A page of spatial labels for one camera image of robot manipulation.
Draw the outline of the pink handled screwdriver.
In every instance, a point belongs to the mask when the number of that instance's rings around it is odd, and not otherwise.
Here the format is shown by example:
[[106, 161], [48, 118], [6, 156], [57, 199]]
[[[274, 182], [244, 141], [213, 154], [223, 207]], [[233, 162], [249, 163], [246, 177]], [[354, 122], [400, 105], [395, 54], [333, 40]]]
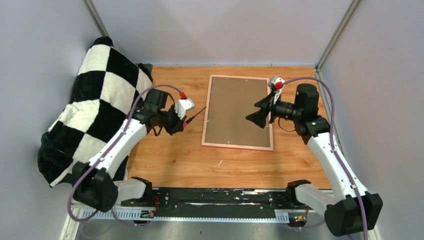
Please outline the pink handled screwdriver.
[[197, 112], [195, 115], [191, 116], [190, 118], [188, 118], [184, 123], [183, 123], [183, 128], [185, 129], [187, 127], [188, 124], [190, 124], [200, 113], [202, 113], [207, 107], [203, 107], [199, 112]]

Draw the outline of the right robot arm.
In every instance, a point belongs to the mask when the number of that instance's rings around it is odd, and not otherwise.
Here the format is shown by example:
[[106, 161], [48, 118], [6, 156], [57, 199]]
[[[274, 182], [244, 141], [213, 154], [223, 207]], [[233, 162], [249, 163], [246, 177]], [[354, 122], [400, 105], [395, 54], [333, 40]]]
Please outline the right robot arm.
[[269, 88], [269, 95], [255, 103], [259, 110], [246, 119], [261, 128], [276, 118], [293, 121], [296, 133], [315, 154], [332, 189], [332, 194], [328, 194], [309, 180], [292, 181], [285, 189], [286, 204], [292, 209], [306, 205], [315, 210], [336, 237], [373, 230], [383, 200], [379, 194], [370, 193], [347, 164], [336, 145], [331, 124], [318, 113], [317, 88], [308, 83], [299, 84], [293, 103], [281, 100], [283, 83], [271, 83]]

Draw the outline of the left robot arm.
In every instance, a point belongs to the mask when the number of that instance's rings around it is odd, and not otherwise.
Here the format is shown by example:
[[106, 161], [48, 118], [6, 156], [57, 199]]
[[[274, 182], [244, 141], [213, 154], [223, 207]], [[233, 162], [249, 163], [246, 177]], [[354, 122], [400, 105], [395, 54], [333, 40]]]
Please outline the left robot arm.
[[140, 206], [149, 206], [153, 201], [152, 183], [140, 177], [115, 180], [123, 162], [134, 146], [150, 131], [158, 136], [161, 130], [169, 135], [182, 132], [186, 126], [187, 113], [195, 107], [184, 92], [165, 110], [168, 92], [155, 86], [138, 96], [127, 119], [111, 140], [86, 163], [78, 161], [72, 168], [77, 178], [70, 200], [78, 201], [100, 212], [108, 212], [115, 204], [134, 200]]

